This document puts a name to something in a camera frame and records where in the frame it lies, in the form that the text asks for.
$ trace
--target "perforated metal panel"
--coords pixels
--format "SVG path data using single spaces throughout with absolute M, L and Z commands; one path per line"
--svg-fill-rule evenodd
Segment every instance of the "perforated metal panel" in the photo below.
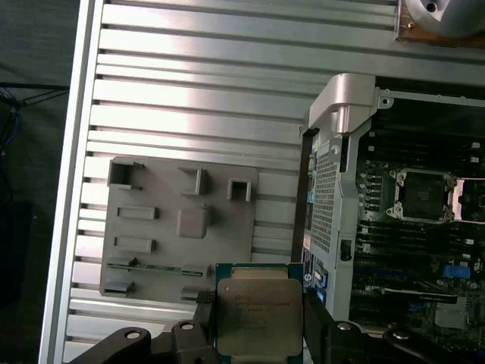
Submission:
M 317 159 L 317 178 L 315 186 L 315 203 L 313 205 L 313 225 L 311 241 L 323 251 L 330 251 L 332 231 L 333 196 L 337 163 L 330 162 L 326 152 Z

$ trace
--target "gray plastic slot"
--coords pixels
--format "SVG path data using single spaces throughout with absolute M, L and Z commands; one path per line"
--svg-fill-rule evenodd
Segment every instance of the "gray plastic slot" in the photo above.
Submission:
M 105 294 L 116 297 L 126 297 L 127 294 L 134 290 L 133 282 L 106 282 Z
M 121 258 L 118 256 L 110 256 L 108 259 L 109 265 L 122 265 L 123 267 L 130 267 L 136 263 L 136 258 Z
M 151 253 L 155 241 L 153 239 L 142 239 L 138 237 L 115 237 L 114 246 L 126 252 Z
M 136 162 L 118 163 L 111 161 L 109 165 L 108 186 L 127 190 L 141 190 L 141 187 L 131 184 L 134 168 L 143 168 Z
M 251 202 L 251 188 L 252 184 L 250 180 L 230 178 L 227 183 L 227 199 L 231 201 Z
M 179 168 L 182 172 L 188 174 L 191 178 L 192 186 L 183 189 L 180 194 L 201 196 L 206 193 L 207 173 L 205 169 Z
M 155 207 L 122 206 L 118 207 L 118 217 L 155 220 L 157 218 L 157 209 Z
M 200 265 L 185 265 L 182 267 L 182 276 L 194 278 L 207 278 L 210 267 Z
M 200 291 L 194 287 L 184 287 L 180 291 L 180 300 L 195 302 Z

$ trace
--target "round metal part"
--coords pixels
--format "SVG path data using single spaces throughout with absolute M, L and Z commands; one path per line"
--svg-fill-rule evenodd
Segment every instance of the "round metal part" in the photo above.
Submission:
M 409 335 L 406 334 L 405 332 L 402 332 L 402 331 L 394 332 L 393 336 L 398 340 L 408 340 L 409 339 Z
M 127 339 L 137 339 L 139 337 L 139 332 L 131 331 L 127 334 Z
M 340 329 L 340 330 L 343 330 L 343 331 L 348 331 L 352 328 L 352 326 L 350 324 L 348 324 L 347 322 L 340 322 L 337 327 Z
M 409 13 L 424 29 L 449 38 L 485 30 L 484 0 L 406 0 Z

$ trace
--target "cable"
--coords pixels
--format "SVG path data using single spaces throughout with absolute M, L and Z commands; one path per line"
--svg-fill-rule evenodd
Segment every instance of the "cable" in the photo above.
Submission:
M 62 95 L 65 95 L 67 93 L 67 91 L 63 91 L 62 93 L 59 93 L 57 95 L 53 95 L 51 97 L 47 97 L 47 98 L 44 98 L 44 99 L 41 99 L 41 100 L 37 100 L 35 102 L 32 102 L 32 103 L 25 103 L 24 107 L 29 107 L 29 106 L 32 106 L 32 105 L 35 105 L 35 104 L 38 104 L 39 102 L 44 102 L 44 101 L 47 101 L 47 100 L 51 100 L 51 99 L 55 99 L 56 97 L 59 97 L 59 96 L 62 96 Z
M 50 94 L 50 93 L 57 93 L 57 92 L 59 92 L 59 90 L 58 90 L 58 89 L 53 89 L 53 90 L 48 91 L 48 92 L 46 92 L 46 93 L 41 93 L 41 94 L 39 94 L 39 95 L 35 95 L 35 96 L 31 96 L 31 97 L 27 97 L 27 98 L 23 99 L 23 101 L 26 101 L 26 100 L 31 100 L 31 99 L 36 99 L 36 98 L 38 98 L 38 97 L 40 97 L 40 96 L 48 95 L 48 94 Z
M 18 120 L 18 112 L 17 114 L 15 115 L 15 127 L 14 127 L 14 130 L 11 132 L 9 138 L 5 141 L 5 145 L 7 146 L 8 144 L 10 144 L 10 142 L 15 138 L 15 136 L 17 135 L 17 132 L 18 132 L 18 124 L 19 124 L 19 120 Z

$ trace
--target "bolt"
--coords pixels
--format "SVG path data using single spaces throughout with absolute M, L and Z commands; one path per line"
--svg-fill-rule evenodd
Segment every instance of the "bolt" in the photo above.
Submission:
M 398 340 L 408 340 L 409 339 L 409 335 L 406 334 L 405 332 L 403 331 L 396 331 L 393 333 L 393 336 L 398 339 Z
M 342 330 L 342 331 L 348 331 L 352 328 L 352 326 L 350 324 L 348 324 L 347 322 L 340 322 L 337 327 Z
M 339 146 L 332 146 L 330 148 L 330 151 L 333 153 L 333 154 L 339 154 L 340 153 L 340 147 Z
M 131 331 L 127 334 L 128 339 L 137 339 L 139 337 L 139 332 Z

